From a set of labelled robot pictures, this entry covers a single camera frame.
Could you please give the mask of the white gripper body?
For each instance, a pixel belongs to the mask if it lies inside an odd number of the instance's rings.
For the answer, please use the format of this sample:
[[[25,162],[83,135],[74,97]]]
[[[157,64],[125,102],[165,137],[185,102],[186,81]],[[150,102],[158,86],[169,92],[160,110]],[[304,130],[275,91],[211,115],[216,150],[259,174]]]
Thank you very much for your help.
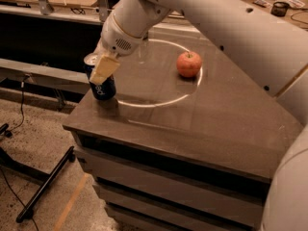
[[[111,13],[102,28],[101,45],[110,54],[127,56],[140,45],[142,37],[143,28],[130,22],[122,23]]]

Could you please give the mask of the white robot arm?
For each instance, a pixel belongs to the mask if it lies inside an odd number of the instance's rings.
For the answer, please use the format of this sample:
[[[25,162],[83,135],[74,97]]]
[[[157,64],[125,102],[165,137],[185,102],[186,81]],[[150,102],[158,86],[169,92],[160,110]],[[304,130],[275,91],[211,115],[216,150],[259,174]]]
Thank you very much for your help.
[[[144,34],[178,12],[303,126],[269,189],[260,231],[308,231],[308,33],[241,0],[120,0],[104,22],[90,79],[103,83]]]

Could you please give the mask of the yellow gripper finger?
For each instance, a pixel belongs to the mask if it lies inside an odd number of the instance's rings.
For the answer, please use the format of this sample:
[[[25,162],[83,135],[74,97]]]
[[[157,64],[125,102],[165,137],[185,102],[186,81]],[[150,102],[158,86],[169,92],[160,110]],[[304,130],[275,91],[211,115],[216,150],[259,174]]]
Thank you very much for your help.
[[[102,57],[109,57],[110,50],[109,50],[108,43],[104,39],[101,38],[97,42],[93,53],[97,55],[97,59],[101,59]]]
[[[120,63],[116,58],[102,55],[92,70],[90,82],[95,85],[103,84],[119,66]]]

